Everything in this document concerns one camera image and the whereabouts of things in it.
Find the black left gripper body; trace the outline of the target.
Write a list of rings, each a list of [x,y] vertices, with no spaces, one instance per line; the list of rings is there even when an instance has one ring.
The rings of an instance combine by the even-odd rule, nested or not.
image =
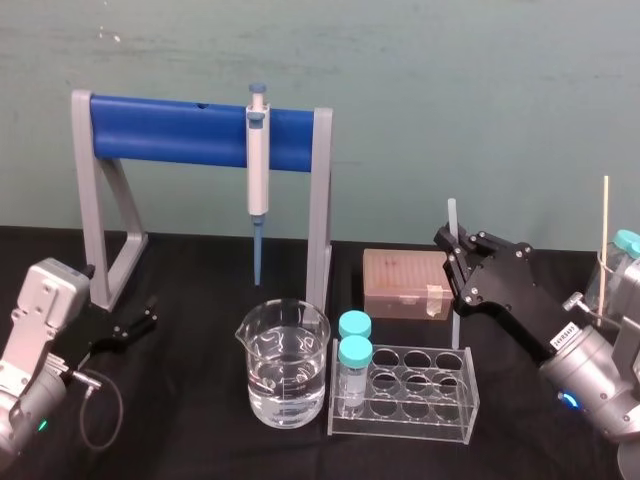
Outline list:
[[[120,335],[121,325],[112,312],[96,305],[89,305],[82,319],[82,326],[86,328],[86,353],[83,361],[99,354],[124,352],[123,338]]]

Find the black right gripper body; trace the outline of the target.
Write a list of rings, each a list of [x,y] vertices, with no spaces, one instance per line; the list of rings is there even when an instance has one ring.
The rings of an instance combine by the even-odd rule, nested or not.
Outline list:
[[[467,283],[472,301],[458,301],[462,317],[486,315],[522,347],[537,364],[552,359],[560,350],[558,337],[576,326],[576,316],[535,278],[535,254],[525,243],[503,248],[470,265]]]

